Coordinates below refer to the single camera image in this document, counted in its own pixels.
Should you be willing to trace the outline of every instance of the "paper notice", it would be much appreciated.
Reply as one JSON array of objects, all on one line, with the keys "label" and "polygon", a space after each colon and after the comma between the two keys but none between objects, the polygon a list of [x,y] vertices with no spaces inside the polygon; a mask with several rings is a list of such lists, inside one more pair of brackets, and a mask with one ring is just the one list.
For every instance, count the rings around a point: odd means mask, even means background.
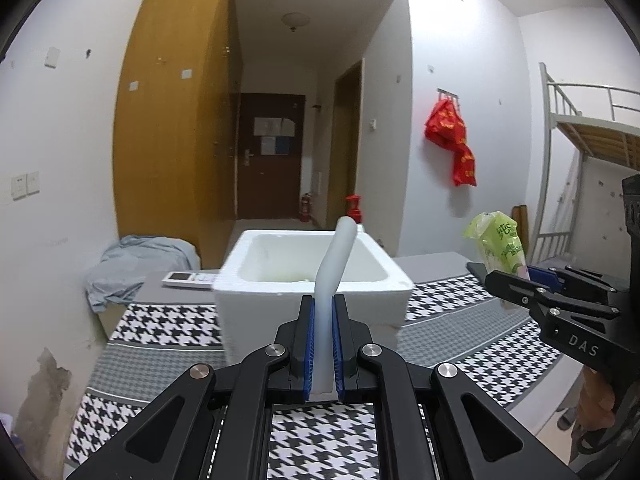
[{"label": "paper notice", "polygon": [[273,136],[263,136],[260,139],[260,154],[275,155],[276,154],[276,138]]},{"label": "paper notice", "polygon": [[275,117],[254,117],[254,136],[276,137],[280,135],[282,119]]},{"label": "paper notice", "polygon": [[291,138],[279,136],[276,137],[276,155],[289,155],[291,150]]},{"label": "paper notice", "polygon": [[295,137],[296,136],[296,123],[291,119],[283,119],[282,127],[280,129],[280,135],[283,137]]}]

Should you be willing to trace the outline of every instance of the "white foam box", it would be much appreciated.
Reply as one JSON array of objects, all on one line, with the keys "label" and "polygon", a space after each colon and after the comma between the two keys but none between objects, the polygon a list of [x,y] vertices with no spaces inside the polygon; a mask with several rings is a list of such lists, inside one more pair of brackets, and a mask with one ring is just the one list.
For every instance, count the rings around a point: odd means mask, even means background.
[{"label": "white foam box", "polygon": [[[245,231],[213,286],[228,364],[273,343],[278,327],[298,318],[300,301],[314,293],[331,231]],[[366,323],[373,341],[398,346],[413,282],[380,248],[359,232],[337,294],[351,319]]]}]

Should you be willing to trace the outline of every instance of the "light blue cloth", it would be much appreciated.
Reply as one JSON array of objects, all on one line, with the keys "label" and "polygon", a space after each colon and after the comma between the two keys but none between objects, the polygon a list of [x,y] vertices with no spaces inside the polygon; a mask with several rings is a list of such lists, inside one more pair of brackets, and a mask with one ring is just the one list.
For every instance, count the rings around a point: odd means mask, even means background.
[{"label": "light blue cloth", "polygon": [[193,245],[178,238],[125,236],[104,251],[85,277],[91,309],[103,312],[108,301],[130,303],[155,270],[200,270],[200,257]]}]

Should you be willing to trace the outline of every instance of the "white plastic handle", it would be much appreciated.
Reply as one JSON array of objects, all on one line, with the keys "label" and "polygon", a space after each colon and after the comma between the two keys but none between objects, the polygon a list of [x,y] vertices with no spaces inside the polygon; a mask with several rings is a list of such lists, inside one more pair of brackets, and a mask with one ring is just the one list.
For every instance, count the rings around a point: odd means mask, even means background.
[{"label": "white plastic handle", "polygon": [[340,218],[316,274],[312,394],[330,394],[334,389],[332,299],[340,285],[357,235],[358,226],[353,218]]}]

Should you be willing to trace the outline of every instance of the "red spray bottle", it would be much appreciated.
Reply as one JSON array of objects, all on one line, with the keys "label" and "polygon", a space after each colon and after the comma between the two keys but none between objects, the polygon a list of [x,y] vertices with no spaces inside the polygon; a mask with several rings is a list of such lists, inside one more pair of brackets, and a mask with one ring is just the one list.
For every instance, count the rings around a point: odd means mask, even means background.
[{"label": "red spray bottle", "polygon": [[356,224],[362,223],[362,211],[358,209],[358,204],[360,203],[359,195],[351,195],[346,197],[347,202],[349,202],[349,210],[347,211],[347,216],[353,218]]}]

